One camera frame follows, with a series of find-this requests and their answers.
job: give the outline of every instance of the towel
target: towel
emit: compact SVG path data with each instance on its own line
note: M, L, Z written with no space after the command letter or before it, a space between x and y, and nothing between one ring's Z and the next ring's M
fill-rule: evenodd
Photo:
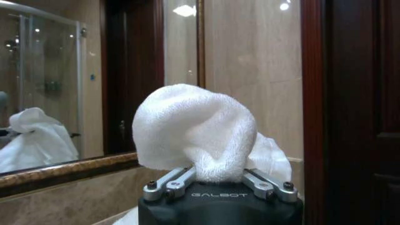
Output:
M0 150L0 173L79 159L79 153L61 123L29 108L9 118L21 133Z
M132 135L139 163L159 170L196 167L196 179L240 182L244 168L291 180L275 141L257 133L249 110L229 96L176 84L157 89L137 108Z

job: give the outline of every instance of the mirror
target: mirror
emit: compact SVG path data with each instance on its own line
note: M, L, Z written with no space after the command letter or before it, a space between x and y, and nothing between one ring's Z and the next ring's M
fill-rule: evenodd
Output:
M199 3L0 0L0 177L133 160L139 104L165 84L204 80Z

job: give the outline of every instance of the glass shower door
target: glass shower door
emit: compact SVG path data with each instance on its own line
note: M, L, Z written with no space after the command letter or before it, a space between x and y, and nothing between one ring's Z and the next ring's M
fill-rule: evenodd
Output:
M39 107L68 132L79 134L79 65L76 24L31 15L25 23L23 105ZM73 139L79 149L79 136Z

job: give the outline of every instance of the wooden trim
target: wooden trim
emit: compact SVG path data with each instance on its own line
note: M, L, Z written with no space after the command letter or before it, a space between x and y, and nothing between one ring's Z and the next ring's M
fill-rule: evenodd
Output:
M325 224L325 172L323 123L323 13L321 0L303 0L303 119L305 224Z
M100 45L101 45L101 113L103 113L103 152L108 153L108 73L107 73L107 2L100 0Z
M136 153L15 171L0 177L0 198L139 167Z
M205 88L204 1L196 1L197 24L197 86Z
M164 71L164 5L163 0L155 0L153 6L155 14L155 50L156 50L156 76L157 81L164 83L165 71Z

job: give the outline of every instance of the dark wooden door frame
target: dark wooden door frame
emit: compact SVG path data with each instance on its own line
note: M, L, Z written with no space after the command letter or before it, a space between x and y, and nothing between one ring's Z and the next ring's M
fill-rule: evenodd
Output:
M325 224L324 0L301 0L305 224Z

